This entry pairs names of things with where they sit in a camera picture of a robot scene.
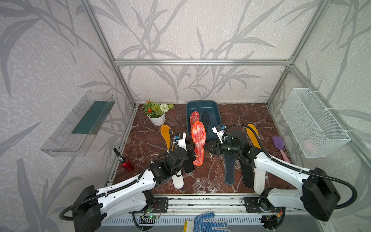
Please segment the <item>red orange-edged insole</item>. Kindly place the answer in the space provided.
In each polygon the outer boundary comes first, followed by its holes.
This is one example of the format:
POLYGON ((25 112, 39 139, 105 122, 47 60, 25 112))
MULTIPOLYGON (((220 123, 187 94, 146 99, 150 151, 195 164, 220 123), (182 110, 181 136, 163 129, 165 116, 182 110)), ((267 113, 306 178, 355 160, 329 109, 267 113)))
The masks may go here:
POLYGON ((206 141, 206 130, 204 124, 196 121, 192 128, 192 140, 195 144, 194 152, 196 159, 193 161, 195 166, 201 166, 204 161, 204 145, 206 141))
POLYGON ((191 113, 190 118, 190 128, 193 128, 195 122, 200 121, 200 114, 197 111, 191 113))

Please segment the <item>white insole left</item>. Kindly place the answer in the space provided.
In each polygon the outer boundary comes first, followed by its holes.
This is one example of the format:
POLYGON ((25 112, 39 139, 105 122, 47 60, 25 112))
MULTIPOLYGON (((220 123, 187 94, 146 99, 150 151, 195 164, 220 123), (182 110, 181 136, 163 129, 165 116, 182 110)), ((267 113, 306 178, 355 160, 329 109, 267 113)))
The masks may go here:
POLYGON ((182 170, 172 176, 173 185, 176 189, 181 189, 184 186, 182 170))

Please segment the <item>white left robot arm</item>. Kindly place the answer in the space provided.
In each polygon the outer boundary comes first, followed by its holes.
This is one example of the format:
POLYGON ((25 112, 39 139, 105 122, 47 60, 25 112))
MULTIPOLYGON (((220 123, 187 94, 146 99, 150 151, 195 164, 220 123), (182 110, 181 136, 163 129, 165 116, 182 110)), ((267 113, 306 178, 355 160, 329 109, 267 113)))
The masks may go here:
POLYGON ((194 160, 194 147, 185 141, 185 145, 177 146, 130 179, 100 189, 86 187, 59 218, 72 221, 76 232, 94 232, 117 216, 152 209, 156 199, 151 190, 171 181, 189 160, 194 160))

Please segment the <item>blue white work glove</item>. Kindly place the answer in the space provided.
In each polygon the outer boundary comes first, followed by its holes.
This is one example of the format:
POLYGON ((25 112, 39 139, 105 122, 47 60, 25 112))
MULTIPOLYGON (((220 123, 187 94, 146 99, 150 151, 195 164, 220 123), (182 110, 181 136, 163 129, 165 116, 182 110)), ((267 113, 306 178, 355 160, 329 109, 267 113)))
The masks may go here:
POLYGON ((187 220, 183 232, 230 232, 226 221, 212 221, 214 212, 207 212, 187 220))

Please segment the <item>yellow fuzzy insole left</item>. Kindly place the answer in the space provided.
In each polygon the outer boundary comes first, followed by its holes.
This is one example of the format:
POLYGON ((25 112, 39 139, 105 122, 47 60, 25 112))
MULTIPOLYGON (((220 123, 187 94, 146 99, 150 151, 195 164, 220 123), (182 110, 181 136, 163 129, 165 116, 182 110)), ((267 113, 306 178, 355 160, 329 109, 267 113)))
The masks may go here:
POLYGON ((160 128, 161 135, 165 140, 167 151, 171 152, 173 149, 173 131, 168 125, 162 125, 160 128))

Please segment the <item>white insole right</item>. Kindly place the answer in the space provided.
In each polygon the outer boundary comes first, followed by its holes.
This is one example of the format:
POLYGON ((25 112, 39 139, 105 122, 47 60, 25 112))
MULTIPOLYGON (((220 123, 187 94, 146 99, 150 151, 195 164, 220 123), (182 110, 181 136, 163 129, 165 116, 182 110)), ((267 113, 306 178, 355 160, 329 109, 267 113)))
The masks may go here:
POLYGON ((253 189, 257 194, 262 194, 265 190, 266 171, 254 168, 254 184, 253 189))

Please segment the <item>potted artificial plant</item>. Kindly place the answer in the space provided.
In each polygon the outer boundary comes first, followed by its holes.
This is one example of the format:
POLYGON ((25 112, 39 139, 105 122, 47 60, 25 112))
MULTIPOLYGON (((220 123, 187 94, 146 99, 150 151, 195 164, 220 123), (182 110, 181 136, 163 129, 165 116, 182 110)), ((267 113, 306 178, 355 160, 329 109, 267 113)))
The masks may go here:
POLYGON ((172 103, 159 104, 148 100, 144 104, 143 112, 155 126, 162 126, 165 123, 166 113, 173 108, 174 105, 172 103))

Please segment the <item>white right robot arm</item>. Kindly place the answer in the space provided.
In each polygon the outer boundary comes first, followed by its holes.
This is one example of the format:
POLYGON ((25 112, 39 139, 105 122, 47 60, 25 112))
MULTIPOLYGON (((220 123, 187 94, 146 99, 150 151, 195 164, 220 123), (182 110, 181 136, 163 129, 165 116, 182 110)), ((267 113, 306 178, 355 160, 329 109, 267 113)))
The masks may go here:
POLYGON ((305 169, 280 160, 267 153, 263 146, 252 147, 246 137, 237 130, 218 125, 212 128, 217 140, 204 145, 213 155, 222 156, 225 162, 225 182, 233 185, 234 170, 238 161, 247 188, 257 187, 258 176, 266 173, 290 183, 294 189, 266 188, 260 193, 258 204, 262 211, 288 207, 305 210, 314 218, 328 221, 335 209, 352 205, 357 199, 356 188, 343 180, 330 177, 320 169, 305 169))

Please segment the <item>yellow fuzzy insole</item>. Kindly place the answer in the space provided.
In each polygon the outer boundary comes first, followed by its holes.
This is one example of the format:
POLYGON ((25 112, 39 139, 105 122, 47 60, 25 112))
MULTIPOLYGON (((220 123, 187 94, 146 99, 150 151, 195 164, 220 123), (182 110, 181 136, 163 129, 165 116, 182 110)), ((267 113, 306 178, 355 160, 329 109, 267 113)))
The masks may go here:
POLYGON ((248 124, 248 128, 246 128, 246 132, 252 142, 252 145, 258 149, 261 149, 261 146, 258 142, 259 133, 256 127, 253 124, 248 124))
POLYGON ((167 151, 171 152, 173 149, 173 131, 168 125, 162 125, 160 128, 161 135, 165 140, 167 151))

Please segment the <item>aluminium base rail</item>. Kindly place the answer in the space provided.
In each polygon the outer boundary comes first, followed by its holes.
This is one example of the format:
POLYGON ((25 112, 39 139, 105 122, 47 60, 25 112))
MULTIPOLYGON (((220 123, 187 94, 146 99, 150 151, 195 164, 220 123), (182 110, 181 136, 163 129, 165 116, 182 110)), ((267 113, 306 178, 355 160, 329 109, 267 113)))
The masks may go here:
POLYGON ((221 211, 236 210, 244 207, 247 213, 277 212, 280 208, 304 210, 313 217, 325 220, 328 213, 313 199, 304 199, 294 190, 273 189, 270 194, 237 195, 237 196, 201 196, 187 195, 156 198, 151 191, 133 194, 129 197, 119 196, 118 193, 103 195, 88 200, 81 208, 92 208, 102 218, 112 218, 132 212, 167 213, 171 210, 195 211, 215 209, 221 211))

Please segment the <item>black insole right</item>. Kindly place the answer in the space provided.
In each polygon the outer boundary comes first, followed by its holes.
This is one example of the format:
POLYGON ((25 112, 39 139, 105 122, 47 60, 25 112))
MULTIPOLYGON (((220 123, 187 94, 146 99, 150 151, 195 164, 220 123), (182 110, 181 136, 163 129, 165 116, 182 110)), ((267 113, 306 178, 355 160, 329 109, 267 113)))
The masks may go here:
POLYGON ((239 158, 239 162, 240 162, 240 165, 241 165, 243 183, 247 188, 252 189, 253 185, 254 185, 253 167, 251 167, 249 165, 249 163, 245 162, 242 158, 239 158))

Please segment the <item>clear acrylic wall shelf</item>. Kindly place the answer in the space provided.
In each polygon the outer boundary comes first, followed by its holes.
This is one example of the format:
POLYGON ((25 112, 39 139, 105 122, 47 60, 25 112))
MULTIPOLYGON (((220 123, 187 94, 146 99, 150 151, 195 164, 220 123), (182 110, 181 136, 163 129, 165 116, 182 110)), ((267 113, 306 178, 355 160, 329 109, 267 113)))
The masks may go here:
POLYGON ((86 91, 41 151, 51 157, 84 157, 115 103, 111 93, 86 91))

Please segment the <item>white insole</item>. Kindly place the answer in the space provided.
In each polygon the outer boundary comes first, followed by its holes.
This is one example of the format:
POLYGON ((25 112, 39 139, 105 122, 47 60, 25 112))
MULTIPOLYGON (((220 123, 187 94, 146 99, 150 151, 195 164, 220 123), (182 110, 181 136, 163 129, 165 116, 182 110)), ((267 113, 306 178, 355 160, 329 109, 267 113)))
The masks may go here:
POLYGON ((184 186, 182 170, 172 176, 173 185, 176 189, 181 189, 184 186))
POLYGON ((266 171, 254 168, 254 184, 253 189, 257 194, 262 194, 265 190, 266 171))

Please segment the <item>dark grey fuzzy insole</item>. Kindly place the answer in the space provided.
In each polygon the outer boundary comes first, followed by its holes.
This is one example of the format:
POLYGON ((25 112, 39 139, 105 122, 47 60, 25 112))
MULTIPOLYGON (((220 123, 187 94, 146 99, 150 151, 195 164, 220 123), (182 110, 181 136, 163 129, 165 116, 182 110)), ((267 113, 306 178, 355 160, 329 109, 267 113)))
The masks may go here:
POLYGON ((208 132, 209 130, 210 121, 211 121, 211 118, 210 118, 209 112, 203 111, 200 116, 200 122, 203 123, 206 132, 208 132))

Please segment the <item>black insole left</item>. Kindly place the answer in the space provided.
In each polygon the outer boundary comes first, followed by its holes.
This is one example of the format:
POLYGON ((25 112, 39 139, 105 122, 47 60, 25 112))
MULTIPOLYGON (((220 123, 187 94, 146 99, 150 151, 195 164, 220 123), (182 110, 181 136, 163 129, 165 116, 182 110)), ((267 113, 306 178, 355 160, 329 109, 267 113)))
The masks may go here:
POLYGON ((194 171, 194 164, 193 164, 193 161, 192 160, 188 160, 184 167, 183 167, 184 171, 186 173, 192 173, 194 171))

